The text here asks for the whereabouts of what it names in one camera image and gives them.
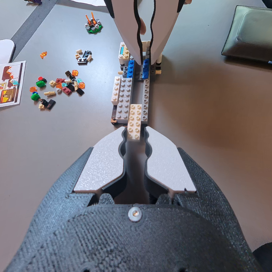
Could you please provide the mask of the lego campfire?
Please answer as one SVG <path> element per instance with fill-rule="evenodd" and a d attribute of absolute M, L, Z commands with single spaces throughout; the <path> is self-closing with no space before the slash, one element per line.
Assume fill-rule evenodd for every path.
<path fill-rule="evenodd" d="M 98 18 L 95 18 L 93 12 L 91 12 L 91 18 L 89 18 L 86 15 L 86 19 L 87 19 L 87 21 L 84 24 L 84 27 L 88 33 L 96 34 L 96 33 L 100 32 L 101 29 L 103 28 L 101 20 Z"/>

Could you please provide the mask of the black leather pad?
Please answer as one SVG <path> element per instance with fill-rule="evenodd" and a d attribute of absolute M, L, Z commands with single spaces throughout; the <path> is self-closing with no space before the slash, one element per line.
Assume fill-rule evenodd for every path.
<path fill-rule="evenodd" d="M 221 54 L 271 64 L 272 9 L 237 5 Z"/>

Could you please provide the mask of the white printed paper bag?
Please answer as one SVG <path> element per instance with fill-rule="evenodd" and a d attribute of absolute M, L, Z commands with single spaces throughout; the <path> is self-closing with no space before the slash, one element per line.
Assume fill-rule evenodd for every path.
<path fill-rule="evenodd" d="M 72 1 L 77 2 L 77 3 L 92 5 L 92 6 L 95 6 L 95 7 L 106 6 L 104 0 L 72 0 Z"/>

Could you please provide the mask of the white book stand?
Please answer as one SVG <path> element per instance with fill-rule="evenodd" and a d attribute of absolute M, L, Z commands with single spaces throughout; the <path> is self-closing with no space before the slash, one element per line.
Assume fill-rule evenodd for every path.
<path fill-rule="evenodd" d="M 0 40 L 0 64 L 12 62 L 15 52 L 15 43 L 10 39 Z"/>

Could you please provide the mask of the pile of small lego pieces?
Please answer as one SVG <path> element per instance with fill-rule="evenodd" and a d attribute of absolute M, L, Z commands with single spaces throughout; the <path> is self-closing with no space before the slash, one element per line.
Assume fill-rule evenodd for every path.
<path fill-rule="evenodd" d="M 85 83 L 80 78 L 77 78 L 78 73 L 78 70 L 72 70 L 72 72 L 68 70 L 65 72 L 67 79 L 57 78 L 56 80 L 51 80 L 49 84 L 51 87 L 54 87 L 55 90 L 44 92 L 44 95 L 47 98 L 51 98 L 62 93 L 70 96 L 72 93 L 76 92 L 79 96 L 83 96 Z M 56 101 L 53 99 L 46 100 L 41 98 L 36 87 L 31 87 L 30 92 L 32 94 L 31 100 L 39 103 L 39 110 L 50 111 L 55 106 Z"/>

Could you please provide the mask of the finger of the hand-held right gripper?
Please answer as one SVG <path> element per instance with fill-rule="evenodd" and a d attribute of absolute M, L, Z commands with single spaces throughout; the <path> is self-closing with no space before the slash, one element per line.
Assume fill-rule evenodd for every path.
<path fill-rule="evenodd" d="M 141 21 L 138 14 L 137 1 L 112 0 L 114 22 L 134 60 L 141 65 L 143 48 L 140 39 Z"/>
<path fill-rule="evenodd" d="M 151 18 L 150 64 L 163 52 L 179 13 L 178 0 L 155 0 Z"/>

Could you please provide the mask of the black and tan lego cluster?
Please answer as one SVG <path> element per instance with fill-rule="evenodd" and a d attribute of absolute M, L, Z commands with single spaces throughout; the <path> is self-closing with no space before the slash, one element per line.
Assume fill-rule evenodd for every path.
<path fill-rule="evenodd" d="M 92 52 L 90 50 L 82 52 L 82 50 L 79 49 L 76 51 L 75 58 L 77 60 L 78 65 L 86 65 L 88 62 L 92 60 Z"/>

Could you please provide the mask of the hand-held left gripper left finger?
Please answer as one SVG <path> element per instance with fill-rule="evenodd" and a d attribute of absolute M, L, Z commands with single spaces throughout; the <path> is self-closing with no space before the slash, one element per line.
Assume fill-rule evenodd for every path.
<path fill-rule="evenodd" d="M 108 193 L 115 198 L 127 184 L 124 155 L 126 127 L 120 127 L 97 142 L 73 189 L 76 193 Z"/>

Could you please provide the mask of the grey lego model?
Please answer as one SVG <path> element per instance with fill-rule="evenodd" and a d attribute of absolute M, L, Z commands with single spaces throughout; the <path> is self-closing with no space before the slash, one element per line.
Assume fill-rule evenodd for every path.
<path fill-rule="evenodd" d="M 111 123 L 127 127 L 128 141 L 140 141 L 141 129 L 147 126 L 151 81 L 161 74 L 162 54 L 150 64 L 150 41 L 142 41 L 143 64 L 134 60 L 124 42 L 120 43 L 120 71 L 114 79 Z"/>

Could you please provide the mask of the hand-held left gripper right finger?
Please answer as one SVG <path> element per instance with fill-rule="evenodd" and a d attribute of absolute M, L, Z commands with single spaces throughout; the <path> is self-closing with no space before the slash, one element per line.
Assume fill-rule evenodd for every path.
<path fill-rule="evenodd" d="M 166 136 L 147 126 L 145 136 L 144 184 L 151 198 L 167 194 L 195 193 L 196 188 L 177 146 Z"/>

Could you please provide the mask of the sticker sheet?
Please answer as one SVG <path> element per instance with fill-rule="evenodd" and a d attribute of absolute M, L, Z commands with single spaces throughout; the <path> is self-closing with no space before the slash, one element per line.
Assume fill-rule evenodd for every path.
<path fill-rule="evenodd" d="M 20 104 L 26 61 L 0 65 L 0 107 Z"/>

